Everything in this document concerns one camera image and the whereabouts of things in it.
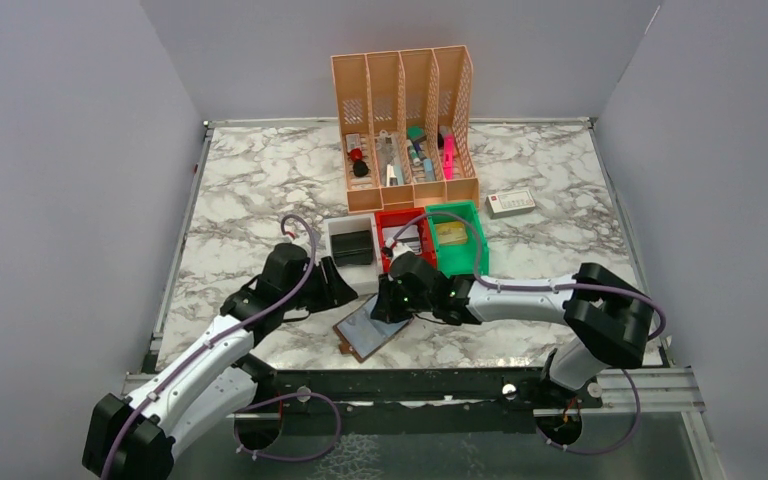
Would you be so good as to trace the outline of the green plastic bin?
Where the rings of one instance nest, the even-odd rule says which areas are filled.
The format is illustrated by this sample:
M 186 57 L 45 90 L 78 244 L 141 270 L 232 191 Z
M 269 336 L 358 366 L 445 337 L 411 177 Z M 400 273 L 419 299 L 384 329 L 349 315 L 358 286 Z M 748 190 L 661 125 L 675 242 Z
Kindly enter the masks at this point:
M 438 269 L 447 276 L 471 274 L 476 258 L 477 247 L 481 246 L 479 272 L 482 276 L 489 274 L 490 253 L 484 234 L 480 216 L 475 204 L 471 201 L 448 204 L 429 205 L 425 208 L 430 216 L 427 218 L 431 227 L 432 241 L 436 248 Z M 464 245 L 439 246 L 437 244 L 434 226 L 439 223 L 460 222 L 469 233 L 469 240 Z

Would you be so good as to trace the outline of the white plastic bin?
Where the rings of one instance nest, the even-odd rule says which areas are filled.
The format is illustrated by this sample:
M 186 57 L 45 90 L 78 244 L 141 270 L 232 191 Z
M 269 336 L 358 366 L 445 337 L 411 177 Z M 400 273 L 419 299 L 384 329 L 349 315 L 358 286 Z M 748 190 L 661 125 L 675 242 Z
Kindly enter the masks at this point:
M 375 222 L 372 214 L 349 215 L 325 219 L 323 223 L 323 239 L 326 256 L 331 256 L 330 236 L 353 231 L 370 230 L 372 232 L 375 259 L 371 265 L 338 267 L 343 279 L 361 296 L 371 295 L 378 289 L 378 260 L 379 242 L 375 233 Z

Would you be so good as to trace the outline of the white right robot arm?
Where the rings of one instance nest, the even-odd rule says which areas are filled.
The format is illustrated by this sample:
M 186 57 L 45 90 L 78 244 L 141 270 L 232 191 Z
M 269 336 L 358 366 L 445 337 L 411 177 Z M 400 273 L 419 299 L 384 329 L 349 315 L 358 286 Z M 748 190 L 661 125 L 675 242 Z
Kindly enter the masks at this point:
M 394 257 L 379 278 L 371 316 L 398 323 L 430 313 L 447 325 L 523 320 L 565 325 L 575 337 L 543 370 L 546 389 L 571 395 L 605 369 L 642 366 L 656 310 L 650 299 L 597 263 L 555 279 L 447 276 L 411 253 Z

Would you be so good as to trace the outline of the brown leather card holder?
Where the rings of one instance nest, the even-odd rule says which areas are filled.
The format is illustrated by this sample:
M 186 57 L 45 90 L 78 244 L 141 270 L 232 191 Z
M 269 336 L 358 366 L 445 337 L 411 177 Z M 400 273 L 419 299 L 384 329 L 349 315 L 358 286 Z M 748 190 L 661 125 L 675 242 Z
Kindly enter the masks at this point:
M 358 363 L 364 363 L 371 358 L 411 322 L 404 320 L 386 323 L 373 319 L 371 313 L 376 301 L 377 295 L 371 296 L 361 307 L 333 326 L 333 331 L 339 339 L 340 353 L 350 355 Z

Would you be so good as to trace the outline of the peach plastic file organizer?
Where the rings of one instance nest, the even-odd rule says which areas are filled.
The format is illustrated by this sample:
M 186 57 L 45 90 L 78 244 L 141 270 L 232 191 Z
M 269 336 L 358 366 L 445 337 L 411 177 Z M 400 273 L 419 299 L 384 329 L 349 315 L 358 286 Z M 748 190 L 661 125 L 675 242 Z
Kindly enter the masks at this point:
M 479 202 L 479 180 L 468 143 L 473 63 L 464 45 L 335 55 L 345 193 L 350 213 L 371 213 L 454 202 Z M 409 126 L 426 140 L 411 142 Z M 442 168 L 442 134 L 455 138 L 454 178 Z M 370 169 L 356 178 L 349 151 L 360 148 Z M 388 187 L 386 165 L 400 172 Z

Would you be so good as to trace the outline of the red plastic bin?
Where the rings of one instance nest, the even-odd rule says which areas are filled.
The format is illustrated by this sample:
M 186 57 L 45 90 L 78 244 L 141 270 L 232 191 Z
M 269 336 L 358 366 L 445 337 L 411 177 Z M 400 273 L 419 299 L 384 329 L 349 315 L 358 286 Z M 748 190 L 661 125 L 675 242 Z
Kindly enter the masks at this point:
M 397 239 L 394 238 L 394 235 L 407 223 L 424 213 L 425 209 L 420 207 L 382 210 L 374 214 L 375 233 L 379 242 L 377 251 L 378 276 L 389 272 L 391 265 L 389 250 L 394 243 L 409 247 L 414 254 L 428 261 L 433 267 L 437 266 L 436 248 L 432 241 L 427 219 L 408 226 Z

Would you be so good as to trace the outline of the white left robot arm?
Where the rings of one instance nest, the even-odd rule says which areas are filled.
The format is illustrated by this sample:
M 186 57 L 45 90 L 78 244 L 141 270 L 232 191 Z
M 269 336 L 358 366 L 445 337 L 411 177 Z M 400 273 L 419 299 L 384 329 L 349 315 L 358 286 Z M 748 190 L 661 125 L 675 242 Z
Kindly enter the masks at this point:
M 101 479 L 166 479 L 175 460 L 229 414 L 275 397 L 275 371 L 251 350 L 288 312 L 318 313 L 358 295 L 335 261 L 281 243 L 262 272 L 231 294 L 206 331 L 151 380 L 94 407 L 82 465 Z

